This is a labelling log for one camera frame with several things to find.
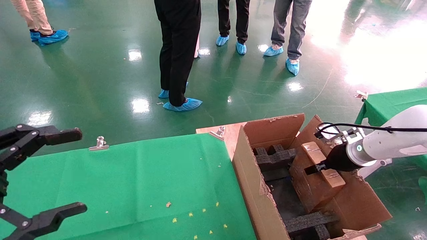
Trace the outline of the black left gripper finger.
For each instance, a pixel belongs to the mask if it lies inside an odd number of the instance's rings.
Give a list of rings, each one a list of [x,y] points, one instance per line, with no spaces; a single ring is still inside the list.
[[[18,124],[0,132],[0,170],[12,171],[43,146],[82,139],[79,128],[58,130],[55,126],[33,127]]]
[[[14,225],[16,229],[5,240],[34,240],[40,236],[58,231],[63,220],[87,211],[87,205],[81,202],[49,209],[31,218],[0,204],[1,219]]]

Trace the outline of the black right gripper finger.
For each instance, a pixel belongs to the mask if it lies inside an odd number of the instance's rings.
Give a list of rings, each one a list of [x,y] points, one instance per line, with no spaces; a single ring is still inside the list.
[[[304,169],[305,174],[307,176],[315,174],[315,173],[320,173],[322,170],[328,170],[329,168],[326,166],[325,163],[319,163],[319,164],[314,164],[312,166],[309,166],[307,168]]]

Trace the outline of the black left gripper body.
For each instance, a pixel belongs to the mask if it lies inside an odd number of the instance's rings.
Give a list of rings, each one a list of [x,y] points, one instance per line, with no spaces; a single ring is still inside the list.
[[[0,173],[0,200],[4,200],[4,197],[7,196],[7,188],[9,182],[7,180],[7,173],[5,171],[1,171]]]

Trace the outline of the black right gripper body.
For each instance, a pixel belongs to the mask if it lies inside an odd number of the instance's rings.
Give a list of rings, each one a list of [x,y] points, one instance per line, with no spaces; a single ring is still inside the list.
[[[325,167],[337,171],[351,172],[354,170],[354,163],[347,155],[347,143],[335,146],[325,159]]]

